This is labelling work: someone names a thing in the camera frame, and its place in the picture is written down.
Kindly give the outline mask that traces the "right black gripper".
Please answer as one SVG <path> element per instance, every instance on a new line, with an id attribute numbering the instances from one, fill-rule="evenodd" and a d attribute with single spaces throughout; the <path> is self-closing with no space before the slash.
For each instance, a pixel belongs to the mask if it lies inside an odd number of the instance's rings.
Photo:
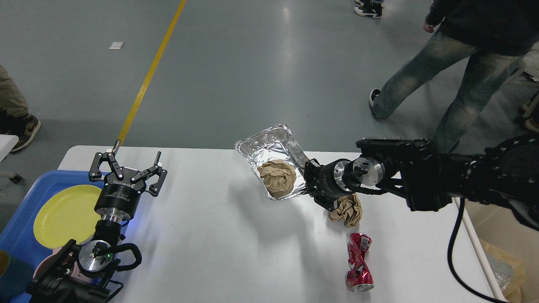
<path id="1" fill-rule="evenodd" d="M 348 159 L 337 159 L 327 165 L 320 165 L 313 158 L 304 165 L 304 180 L 306 191 L 314 196 L 314 201 L 327 211 L 334 211 L 339 207 L 338 199 L 352 194 L 343 180 Z"/>

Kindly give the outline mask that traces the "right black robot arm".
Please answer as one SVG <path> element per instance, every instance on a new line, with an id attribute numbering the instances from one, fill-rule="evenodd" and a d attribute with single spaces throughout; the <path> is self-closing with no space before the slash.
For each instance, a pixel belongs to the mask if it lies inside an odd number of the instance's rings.
<path id="1" fill-rule="evenodd" d="M 452 251 L 464 216 L 465 200 L 510 209 L 524 226 L 538 229 L 538 135 L 518 136 L 484 154 L 441 154 L 430 140 L 358 140 L 361 155 L 320 165 L 306 161 L 306 192 L 333 211 L 340 197 L 361 192 L 405 198 L 411 211 L 438 211 L 452 197 L 461 199 L 447 250 L 456 281 L 470 293 L 493 303 L 465 284 L 453 267 Z"/>

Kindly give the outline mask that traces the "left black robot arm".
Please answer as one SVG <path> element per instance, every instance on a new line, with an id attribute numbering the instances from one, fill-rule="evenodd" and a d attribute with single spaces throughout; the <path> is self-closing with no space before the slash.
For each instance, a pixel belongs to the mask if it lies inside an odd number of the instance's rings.
<path id="1" fill-rule="evenodd" d="M 26 289 L 31 303 L 108 303 L 123 289 L 114 274 L 142 263 L 140 249 L 124 242 L 123 228 L 144 192 L 159 195 L 168 172 L 160 151 L 145 170 L 121 166 L 119 147 L 117 140 L 110 151 L 96 153 L 88 172 L 91 182 L 104 184 L 94 208 L 100 219 L 93 236 L 82 244 L 70 239 L 38 270 Z"/>

